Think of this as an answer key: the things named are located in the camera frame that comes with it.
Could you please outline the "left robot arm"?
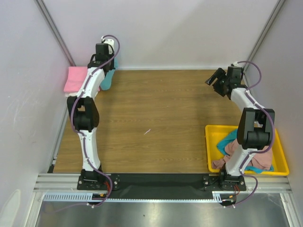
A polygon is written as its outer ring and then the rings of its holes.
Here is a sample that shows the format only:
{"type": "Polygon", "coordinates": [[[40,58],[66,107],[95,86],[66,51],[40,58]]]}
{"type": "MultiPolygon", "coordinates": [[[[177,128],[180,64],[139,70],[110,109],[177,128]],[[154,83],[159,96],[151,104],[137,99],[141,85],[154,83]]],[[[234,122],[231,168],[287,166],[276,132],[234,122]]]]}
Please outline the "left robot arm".
{"type": "Polygon", "coordinates": [[[102,40],[95,46],[80,90],[67,98],[71,128],[80,139],[83,155],[82,170],[78,179],[78,190],[97,190],[106,182],[97,151],[97,127],[99,113],[95,97],[107,73],[114,69],[115,51],[112,40],[102,40]]]}

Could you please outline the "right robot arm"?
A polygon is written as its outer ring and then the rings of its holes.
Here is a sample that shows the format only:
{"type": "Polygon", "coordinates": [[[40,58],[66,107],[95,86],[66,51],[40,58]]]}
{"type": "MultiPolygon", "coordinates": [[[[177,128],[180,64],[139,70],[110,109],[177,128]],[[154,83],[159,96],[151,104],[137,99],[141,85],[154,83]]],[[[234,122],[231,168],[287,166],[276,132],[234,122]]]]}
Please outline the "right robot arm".
{"type": "Polygon", "coordinates": [[[251,95],[250,89],[242,83],[244,70],[239,66],[229,66],[227,70],[218,68],[206,80],[214,91],[227,96],[242,111],[237,129],[238,147],[227,163],[220,169],[215,184],[230,191],[235,186],[244,185],[244,170],[258,153],[267,152],[275,139],[273,109],[266,109],[251,95]]]}

